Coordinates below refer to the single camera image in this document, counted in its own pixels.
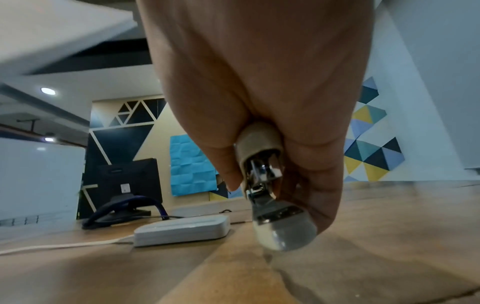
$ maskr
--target wooden tabletop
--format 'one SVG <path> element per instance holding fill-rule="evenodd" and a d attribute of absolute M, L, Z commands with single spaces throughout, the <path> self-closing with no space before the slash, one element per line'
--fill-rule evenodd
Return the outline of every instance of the wooden tabletop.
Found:
<path fill-rule="evenodd" d="M 0 303 L 480 303 L 480 183 L 350 183 L 333 226 L 292 252 L 251 223 L 226 238 L 0 256 Z M 142 223 L 1 246 L 120 237 Z"/>

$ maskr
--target white power adapter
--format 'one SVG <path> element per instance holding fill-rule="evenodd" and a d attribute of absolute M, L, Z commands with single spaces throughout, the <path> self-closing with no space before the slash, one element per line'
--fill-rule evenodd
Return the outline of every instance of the white power adapter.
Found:
<path fill-rule="evenodd" d="M 134 247 L 201 241 L 225 237 L 230 231 L 226 215 L 194 216 L 165 220 L 135 229 Z"/>

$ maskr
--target black monitor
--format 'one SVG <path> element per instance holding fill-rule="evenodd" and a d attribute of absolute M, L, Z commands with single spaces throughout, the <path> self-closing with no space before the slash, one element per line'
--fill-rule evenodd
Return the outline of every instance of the black monitor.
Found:
<path fill-rule="evenodd" d="M 156 159 L 99 166 L 98 173 L 101 206 L 83 222 L 84 229 L 108 227 L 151 215 L 151 211 L 138 207 L 155 206 L 161 216 L 167 216 L 162 207 Z"/>

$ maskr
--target gray wall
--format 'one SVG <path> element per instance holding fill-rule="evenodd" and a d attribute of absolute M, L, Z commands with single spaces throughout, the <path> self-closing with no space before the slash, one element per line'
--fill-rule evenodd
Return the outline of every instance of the gray wall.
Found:
<path fill-rule="evenodd" d="M 384 3 L 464 167 L 480 167 L 480 1 Z"/>

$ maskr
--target white cable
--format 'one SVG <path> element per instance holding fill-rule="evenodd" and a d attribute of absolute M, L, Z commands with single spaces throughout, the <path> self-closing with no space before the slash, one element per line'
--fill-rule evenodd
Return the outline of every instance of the white cable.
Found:
<path fill-rule="evenodd" d="M 133 244 L 134 238 L 133 234 L 120 237 L 115 239 L 109 239 L 105 241 L 96 241 L 96 242 L 84 242 L 84 243 L 71 243 L 71 244 L 57 244 L 57 245 L 38 245 L 38 246 L 27 246 L 15 249 L 8 249 L 0 251 L 0 255 L 18 253 L 23 251 L 31 250 L 45 250 L 45 249 L 63 249 L 63 248 L 75 248 L 75 247 L 86 247 L 86 246 L 99 246 L 99 245 L 112 245 L 112 244 Z"/>

